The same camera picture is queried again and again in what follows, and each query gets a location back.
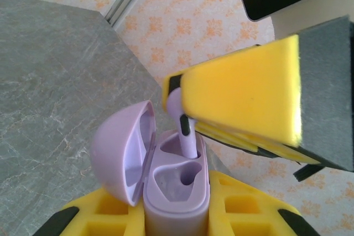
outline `open case lid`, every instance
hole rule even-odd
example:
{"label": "open case lid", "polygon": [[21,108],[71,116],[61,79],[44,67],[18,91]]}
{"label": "open case lid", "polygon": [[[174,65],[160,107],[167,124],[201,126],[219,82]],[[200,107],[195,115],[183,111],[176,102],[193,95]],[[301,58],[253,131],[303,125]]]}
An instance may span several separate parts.
{"label": "open case lid", "polygon": [[115,198],[132,206],[142,195],[142,175],[151,164],[148,153],[154,148],[155,131],[152,103],[144,101],[107,118],[92,141],[91,164],[99,182]]}

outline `gray marble countertop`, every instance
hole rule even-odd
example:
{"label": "gray marble countertop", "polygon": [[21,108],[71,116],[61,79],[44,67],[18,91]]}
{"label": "gray marble countertop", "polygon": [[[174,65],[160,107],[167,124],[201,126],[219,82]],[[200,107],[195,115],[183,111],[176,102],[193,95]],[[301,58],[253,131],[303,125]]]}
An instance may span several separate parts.
{"label": "gray marble countertop", "polygon": [[0,29],[0,234],[32,235],[99,188],[89,147],[108,116],[151,99],[158,131],[174,125],[158,84],[98,12],[0,0]]}

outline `earbud case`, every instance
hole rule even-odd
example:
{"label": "earbud case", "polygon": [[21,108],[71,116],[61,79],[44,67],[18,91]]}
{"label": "earbud case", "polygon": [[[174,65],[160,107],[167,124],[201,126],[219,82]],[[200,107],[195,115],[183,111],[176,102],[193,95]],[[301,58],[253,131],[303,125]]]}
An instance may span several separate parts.
{"label": "earbud case", "polygon": [[106,119],[91,147],[93,171],[116,199],[135,206],[143,196],[148,235],[206,235],[210,184],[205,142],[196,134],[197,159],[181,154],[177,130],[155,141],[151,101]]}

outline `marble surface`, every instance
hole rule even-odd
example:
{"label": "marble surface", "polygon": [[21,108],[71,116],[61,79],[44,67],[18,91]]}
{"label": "marble surface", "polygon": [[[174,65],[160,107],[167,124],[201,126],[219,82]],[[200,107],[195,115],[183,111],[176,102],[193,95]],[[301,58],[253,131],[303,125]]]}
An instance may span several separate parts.
{"label": "marble surface", "polygon": [[160,87],[99,12],[0,0],[0,28],[0,235],[32,235],[99,188],[89,147],[109,115],[151,99],[158,132],[174,125]]}

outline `lavender earbud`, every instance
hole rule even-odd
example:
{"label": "lavender earbud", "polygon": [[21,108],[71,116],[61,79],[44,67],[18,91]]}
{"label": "lavender earbud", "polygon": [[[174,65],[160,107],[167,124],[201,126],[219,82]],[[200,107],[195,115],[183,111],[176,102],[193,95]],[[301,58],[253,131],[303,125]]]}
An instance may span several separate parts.
{"label": "lavender earbud", "polygon": [[167,98],[167,112],[177,124],[182,154],[186,158],[197,158],[195,121],[185,115],[182,109],[181,88],[174,89]]}

